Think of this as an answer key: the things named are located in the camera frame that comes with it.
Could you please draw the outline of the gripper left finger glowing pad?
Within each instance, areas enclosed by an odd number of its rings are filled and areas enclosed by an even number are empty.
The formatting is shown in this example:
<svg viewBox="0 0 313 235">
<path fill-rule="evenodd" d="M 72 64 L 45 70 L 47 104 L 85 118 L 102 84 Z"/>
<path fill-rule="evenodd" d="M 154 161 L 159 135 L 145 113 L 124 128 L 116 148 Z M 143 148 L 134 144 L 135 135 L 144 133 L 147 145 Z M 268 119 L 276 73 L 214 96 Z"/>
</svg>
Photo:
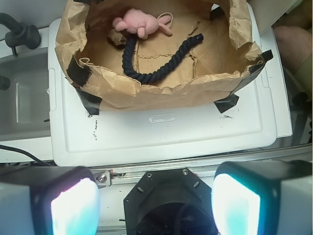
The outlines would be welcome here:
<svg viewBox="0 0 313 235">
<path fill-rule="evenodd" d="M 85 166 L 9 166 L 0 170 L 2 235 L 94 235 L 100 192 Z"/>
</svg>

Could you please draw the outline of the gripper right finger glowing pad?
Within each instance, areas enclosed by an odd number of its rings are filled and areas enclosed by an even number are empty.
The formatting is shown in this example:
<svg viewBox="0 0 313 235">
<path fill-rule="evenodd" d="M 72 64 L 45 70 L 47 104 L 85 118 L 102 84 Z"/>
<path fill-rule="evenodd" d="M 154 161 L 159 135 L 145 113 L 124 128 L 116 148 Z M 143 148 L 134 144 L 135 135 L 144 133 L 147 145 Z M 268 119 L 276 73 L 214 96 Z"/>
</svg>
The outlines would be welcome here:
<svg viewBox="0 0 313 235">
<path fill-rule="evenodd" d="M 311 235 L 313 164 L 224 162 L 214 176 L 211 202 L 223 235 Z"/>
</svg>

